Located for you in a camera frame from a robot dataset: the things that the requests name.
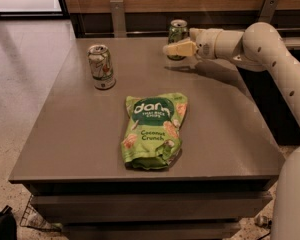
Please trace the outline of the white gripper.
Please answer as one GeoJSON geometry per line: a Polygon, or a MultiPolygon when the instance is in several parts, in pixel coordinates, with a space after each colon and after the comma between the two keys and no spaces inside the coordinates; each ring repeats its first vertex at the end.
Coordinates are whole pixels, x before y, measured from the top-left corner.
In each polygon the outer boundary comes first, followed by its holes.
{"type": "Polygon", "coordinates": [[[168,56],[193,56],[195,53],[203,59],[215,59],[215,47],[221,29],[190,28],[190,40],[171,43],[163,47],[163,53],[168,56]]]}

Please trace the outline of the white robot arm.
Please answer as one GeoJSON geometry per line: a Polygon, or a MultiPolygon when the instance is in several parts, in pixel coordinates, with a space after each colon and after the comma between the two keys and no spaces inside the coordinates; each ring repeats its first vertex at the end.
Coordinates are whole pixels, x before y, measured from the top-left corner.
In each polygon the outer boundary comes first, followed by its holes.
{"type": "MultiPolygon", "coordinates": [[[[244,31],[191,28],[163,47],[166,55],[223,59],[254,72],[268,71],[300,127],[300,62],[278,31],[257,22],[244,31]]],[[[277,183],[271,240],[300,240],[300,147],[286,159],[277,183]]]]}

